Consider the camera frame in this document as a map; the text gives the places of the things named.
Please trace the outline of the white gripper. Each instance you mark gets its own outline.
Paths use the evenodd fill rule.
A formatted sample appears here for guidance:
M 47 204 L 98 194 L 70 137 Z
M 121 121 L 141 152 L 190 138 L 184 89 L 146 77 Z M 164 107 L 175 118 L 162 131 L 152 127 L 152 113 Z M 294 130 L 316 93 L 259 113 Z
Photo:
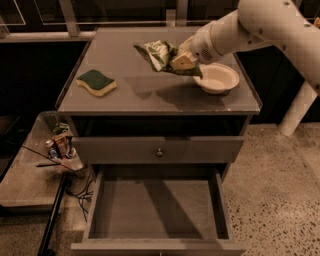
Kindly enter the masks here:
M 192 69 L 197 60 L 203 64 L 211 64 L 222 58 L 213 44 L 210 25 L 201 27 L 193 36 L 185 40 L 179 49 L 184 53 L 175 56 L 169 62 L 174 70 Z

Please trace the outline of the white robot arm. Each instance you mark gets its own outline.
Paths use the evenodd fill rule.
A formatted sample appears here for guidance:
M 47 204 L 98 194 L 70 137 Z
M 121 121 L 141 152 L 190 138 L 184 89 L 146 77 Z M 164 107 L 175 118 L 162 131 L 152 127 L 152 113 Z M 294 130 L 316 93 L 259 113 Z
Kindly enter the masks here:
M 170 65 L 189 69 L 196 62 L 211 64 L 229 53 L 269 45 L 277 47 L 305 79 L 279 124 L 280 132 L 290 136 L 320 94 L 320 29 L 292 0 L 239 0 L 235 11 L 182 43 Z

